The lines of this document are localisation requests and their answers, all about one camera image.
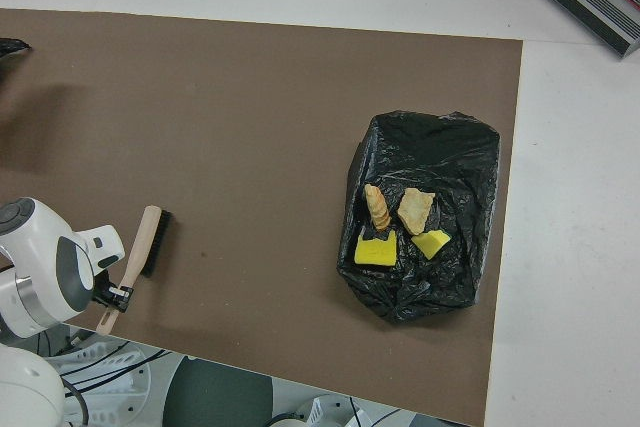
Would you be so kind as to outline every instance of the yellow object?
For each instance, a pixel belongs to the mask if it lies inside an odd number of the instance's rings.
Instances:
[[[396,233],[393,230],[389,232],[389,238],[387,240],[364,240],[362,235],[360,235],[358,237],[358,245],[356,246],[356,255],[353,260],[356,264],[393,267],[396,265],[396,249]]]
[[[411,241],[418,246],[429,260],[433,259],[440,249],[450,240],[451,237],[442,230],[430,230],[429,232],[411,237]]]

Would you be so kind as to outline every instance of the grey band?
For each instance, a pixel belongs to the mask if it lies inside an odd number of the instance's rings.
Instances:
[[[49,327],[53,327],[60,323],[58,320],[51,317],[49,312],[47,312],[40,303],[38,294],[36,294],[36,291],[33,288],[33,281],[31,280],[31,277],[25,277],[23,279],[16,277],[16,289],[18,289],[18,296],[20,297],[25,310],[38,325],[48,329]]]

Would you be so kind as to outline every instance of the brown table surface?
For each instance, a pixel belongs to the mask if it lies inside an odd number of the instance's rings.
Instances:
[[[482,424],[521,42],[11,10],[0,36],[34,47],[0,92],[0,200],[113,224],[127,251],[145,205],[175,215],[114,334]],[[502,136],[480,303],[402,326],[335,270],[356,145],[397,109]]]

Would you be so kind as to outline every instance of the bread piece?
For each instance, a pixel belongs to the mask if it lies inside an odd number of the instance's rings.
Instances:
[[[383,231],[389,226],[389,222],[391,222],[384,195],[382,195],[378,187],[371,184],[365,184],[364,195],[367,200],[367,207],[369,208],[373,225],[376,230]]]
[[[398,217],[411,235],[418,235],[424,231],[424,224],[429,217],[435,196],[436,194],[420,192],[413,187],[404,189],[404,196],[398,207]]]

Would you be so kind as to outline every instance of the food item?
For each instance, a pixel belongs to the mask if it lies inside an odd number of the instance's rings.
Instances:
[[[404,189],[404,196],[398,207],[398,217],[411,235],[418,235],[424,231],[424,224],[429,217],[435,196],[436,194],[426,194],[413,187]]]
[[[389,226],[389,222],[391,222],[391,218],[389,217],[389,209],[384,200],[384,195],[382,195],[378,187],[371,184],[365,184],[364,195],[367,199],[367,207],[369,208],[373,225],[378,231],[386,229]]]
[[[443,230],[430,230],[429,232],[411,237],[411,242],[416,244],[429,260],[433,259],[440,249],[450,240],[451,237]]]
[[[387,240],[371,239],[364,240],[362,234],[358,237],[356,245],[356,255],[354,262],[356,264],[382,265],[385,267],[393,267],[396,265],[397,247],[396,232],[389,232]]]

